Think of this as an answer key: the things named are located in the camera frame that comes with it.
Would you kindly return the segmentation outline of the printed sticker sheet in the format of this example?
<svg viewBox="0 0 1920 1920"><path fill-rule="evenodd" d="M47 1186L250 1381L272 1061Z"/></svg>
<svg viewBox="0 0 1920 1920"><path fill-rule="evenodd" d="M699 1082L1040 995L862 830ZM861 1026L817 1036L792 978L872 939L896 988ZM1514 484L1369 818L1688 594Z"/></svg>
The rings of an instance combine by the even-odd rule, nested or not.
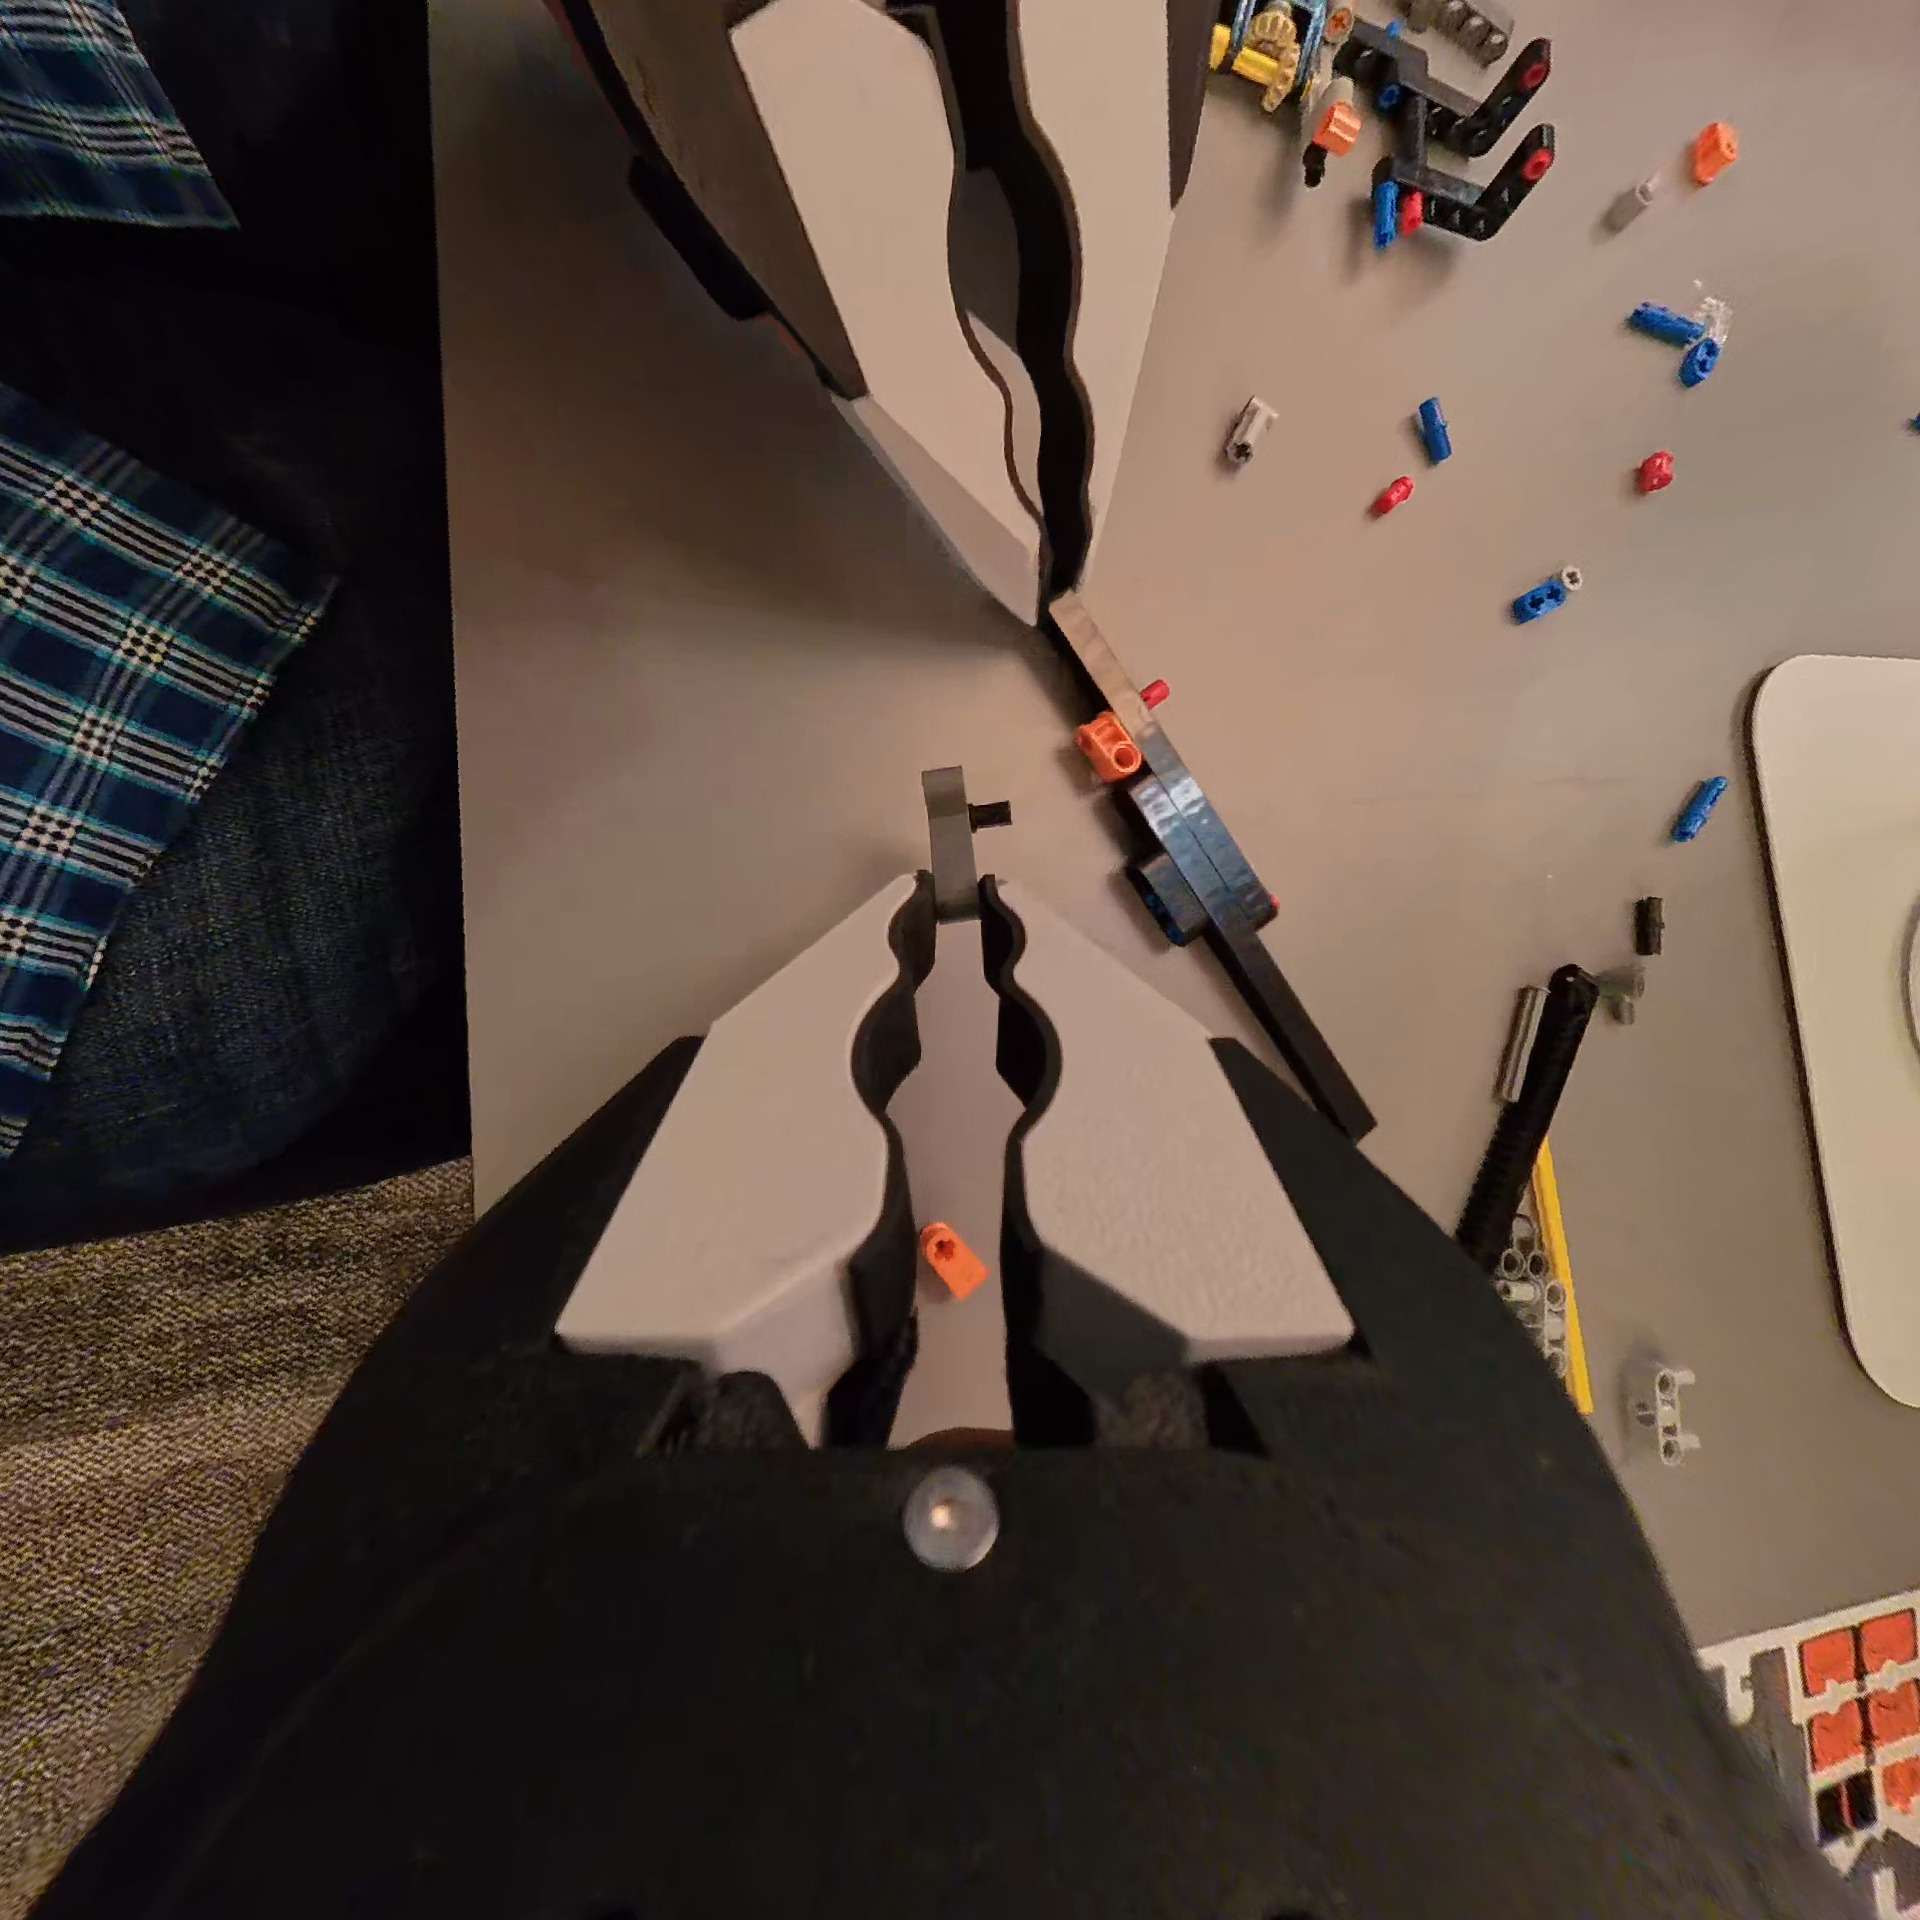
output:
<svg viewBox="0 0 1920 1920"><path fill-rule="evenodd" d="M1918 1589L1701 1648L1795 1826L1880 1918L1918 1915Z"/></svg>

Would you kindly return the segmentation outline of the white rounded base plate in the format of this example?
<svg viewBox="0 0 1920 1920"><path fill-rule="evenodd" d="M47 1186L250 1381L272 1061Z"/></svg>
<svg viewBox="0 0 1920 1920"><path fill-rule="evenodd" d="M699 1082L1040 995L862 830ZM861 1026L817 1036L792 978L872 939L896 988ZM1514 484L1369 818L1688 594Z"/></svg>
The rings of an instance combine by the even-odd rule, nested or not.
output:
<svg viewBox="0 0 1920 1920"><path fill-rule="evenodd" d="M1918 662L1778 662L1750 746L1841 1318L1915 1407Z"/></svg>

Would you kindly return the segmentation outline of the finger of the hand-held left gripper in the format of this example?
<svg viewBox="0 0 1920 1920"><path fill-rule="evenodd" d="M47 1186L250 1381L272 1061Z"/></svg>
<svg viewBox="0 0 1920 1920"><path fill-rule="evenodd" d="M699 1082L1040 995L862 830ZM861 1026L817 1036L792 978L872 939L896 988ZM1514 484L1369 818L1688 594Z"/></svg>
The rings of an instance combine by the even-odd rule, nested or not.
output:
<svg viewBox="0 0 1920 1920"><path fill-rule="evenodd" d="M963 162L942 52L862 2L760 7L733 51L854 350L839 412L979 588L1033 626L1040 511L954 290Z"/></svg>
<svg viewBox="0 0 1920 1920"><path fill-rule="evenodd" d="M1014 219L1045 597L1081 586L1106 519L1214 24L1205 2L960 7L968 162Z"/></svg>

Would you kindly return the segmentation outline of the light grey lego connector cluster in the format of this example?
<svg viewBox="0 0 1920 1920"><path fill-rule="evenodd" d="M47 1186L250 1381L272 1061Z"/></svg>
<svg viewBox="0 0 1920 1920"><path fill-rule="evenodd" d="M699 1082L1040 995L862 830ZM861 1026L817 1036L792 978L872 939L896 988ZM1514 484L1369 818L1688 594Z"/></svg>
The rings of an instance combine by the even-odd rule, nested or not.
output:
<svg viewBox="0 0 1920 1920"><path fill-rule="evenodd" d="M1514 1214L1494 1278L1538 1356L1563 1386L1574 1386L1574 1291L1531 1200Z"/></svg>

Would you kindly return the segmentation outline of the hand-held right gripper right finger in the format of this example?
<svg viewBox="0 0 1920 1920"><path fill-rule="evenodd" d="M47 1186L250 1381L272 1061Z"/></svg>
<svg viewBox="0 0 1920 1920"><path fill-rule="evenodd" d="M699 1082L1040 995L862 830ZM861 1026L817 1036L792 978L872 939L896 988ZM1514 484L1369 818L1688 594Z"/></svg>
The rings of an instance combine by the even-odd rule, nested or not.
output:
<svg viewBox="0 0 1920 1920"><path fill-rule="evenodd" d="M1357 1323L1226 1054L1030 886L986 878L1003 1149L1007 1386L1023 1446L1090 1446L1139 1381L1341 1354Z"/></svg>

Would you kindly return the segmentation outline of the dark grey lego liftarm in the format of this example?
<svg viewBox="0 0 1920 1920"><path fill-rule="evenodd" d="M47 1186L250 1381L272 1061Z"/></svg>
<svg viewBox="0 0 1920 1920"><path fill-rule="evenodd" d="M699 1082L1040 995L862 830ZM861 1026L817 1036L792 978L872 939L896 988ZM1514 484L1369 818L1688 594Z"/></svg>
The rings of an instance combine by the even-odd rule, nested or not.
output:
<svg viewBox="0 0 1920 1920"><path fill-rule="evenodd" d="M1014 804L1008 800L973 803L960 764L923 770L922 791L936 919L944 925L977 920L981 876L974 840L981 831L1011 824Z"/></svg>

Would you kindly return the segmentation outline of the multicoloured lego technic assembly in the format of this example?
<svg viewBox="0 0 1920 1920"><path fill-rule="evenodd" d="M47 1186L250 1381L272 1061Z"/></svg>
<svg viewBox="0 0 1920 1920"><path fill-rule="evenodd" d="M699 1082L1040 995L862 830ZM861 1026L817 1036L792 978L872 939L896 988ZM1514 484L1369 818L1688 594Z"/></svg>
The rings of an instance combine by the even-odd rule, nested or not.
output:
<svg viewBox="0 0 1920 1920"><path fill-rule="evenodd" d="M1494 240L1555 162L1555 127L1526 133L1488 183L1455 175L1438 157L1479 159L1520 120L1552 72L1552 44L1526 42L1481 99L1434 76L1426 51L1394 22L1354 5L1222 5L1208 64L1262 92L1262 109L1291 106L1303 133L1303 186L1317 187L1350 155L1371 107L1387 142L1369 192L1371 242L1415 232Z"/></svg>

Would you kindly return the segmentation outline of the black lego beam assembly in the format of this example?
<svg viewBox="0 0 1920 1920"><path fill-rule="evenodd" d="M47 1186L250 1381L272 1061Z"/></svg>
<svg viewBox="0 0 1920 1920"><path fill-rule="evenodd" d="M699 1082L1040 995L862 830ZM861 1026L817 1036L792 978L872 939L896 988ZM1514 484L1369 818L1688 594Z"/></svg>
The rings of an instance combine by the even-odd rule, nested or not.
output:
<svg viewBox="0 0 1920 1920"><path fill-rule="evenodd" d="M1275 898L1174 748L1160 710L1144 709L1142 684L1121 664L1077 591L1047 606L1043 630L1088 700L1081 724L1113 710L1144 752L1137 780L1103 787L1134 835L1127 878L1147 916L1171 943L1211 948L1311 1103L1347 1138L1368 1138L1377 1117L1265 946L1265 927L1278 916Z"/></svg>

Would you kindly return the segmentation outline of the yellow lego axle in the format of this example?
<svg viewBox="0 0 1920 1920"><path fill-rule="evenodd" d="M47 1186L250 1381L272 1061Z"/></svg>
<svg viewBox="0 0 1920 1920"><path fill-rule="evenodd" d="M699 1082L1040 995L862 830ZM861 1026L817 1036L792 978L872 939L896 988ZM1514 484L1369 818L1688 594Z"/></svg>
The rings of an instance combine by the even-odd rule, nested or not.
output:
<svg viewBox="0 0 1920 1920"><path fill-rule="evenodd" d="M1529 1275L1536 1280L1543 1356L1569 1387L1582 1418L1591 1420L1595 1412L1594 1372L1577 1307L1563 1200L1547 1143L1543 1143L1529 1172L1527 1220L1531 1224L1527 1267L1541 1269Z"/></svg>

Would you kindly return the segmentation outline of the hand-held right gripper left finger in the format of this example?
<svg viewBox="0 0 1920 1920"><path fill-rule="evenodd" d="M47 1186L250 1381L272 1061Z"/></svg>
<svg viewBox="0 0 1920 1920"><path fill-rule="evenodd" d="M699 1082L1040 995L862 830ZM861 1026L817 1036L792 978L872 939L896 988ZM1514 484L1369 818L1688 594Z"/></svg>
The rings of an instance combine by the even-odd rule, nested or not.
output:
<svg viewBox="0 0 1920 1920"><path fill-rule="evenodd" d="M569 1293L579 1354L762 1374L883 1446L919 1351L919 1236L888 1110L922 1061L929 872L889 879L713 1022Z"/></svg>

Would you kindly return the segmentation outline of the person in plaid shirt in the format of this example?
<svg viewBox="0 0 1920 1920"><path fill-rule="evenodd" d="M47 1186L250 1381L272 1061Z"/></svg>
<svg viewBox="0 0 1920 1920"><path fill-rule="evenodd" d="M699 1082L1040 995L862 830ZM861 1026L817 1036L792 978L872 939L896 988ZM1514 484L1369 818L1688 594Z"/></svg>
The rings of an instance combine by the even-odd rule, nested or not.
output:
<svg viewBox="0 0 1920 1920"><path fill-rule="evenodd" d="M462 1110L426 5L119 5L234 231L6 219L6 386L334 580L129 901L6 1248L395 1167Z"/></svg>

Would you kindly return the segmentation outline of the light grey lego pin connector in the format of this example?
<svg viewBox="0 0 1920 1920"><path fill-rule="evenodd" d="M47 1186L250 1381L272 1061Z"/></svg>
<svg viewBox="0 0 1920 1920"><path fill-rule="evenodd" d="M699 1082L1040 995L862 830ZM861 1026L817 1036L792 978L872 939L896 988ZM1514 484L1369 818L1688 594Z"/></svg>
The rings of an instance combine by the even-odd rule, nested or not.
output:
<svg viewBox="0 0 1920 1920"><path fill-rule="evenodd" d="M1697 1386L1694 1368L1638 1351L1624 1364L1621 1381L1624 1438L1632 1459L1678 1470L1701 1451L1701 1438L1688 1420L1688 1397Z"/></svg>

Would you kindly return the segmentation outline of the black toothed lego rack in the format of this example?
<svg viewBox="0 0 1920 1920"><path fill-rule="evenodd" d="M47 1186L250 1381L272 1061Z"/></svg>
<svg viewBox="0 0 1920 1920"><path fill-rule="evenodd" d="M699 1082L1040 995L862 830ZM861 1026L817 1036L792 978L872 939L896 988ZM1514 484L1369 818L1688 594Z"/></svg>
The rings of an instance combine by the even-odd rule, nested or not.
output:
<svg viewBox="0 0 1920 1920"><path fill-rule="evenodd" d="M1598 998L1598 978L1579 965L1552 971L1543 989L1543 1013L1527 1054L1520 1094L1496 1122L1457 1224L1459 1248L1488 1278L1498 1270L1509 1244L1523 1194L1569 1088Z"/></svg>

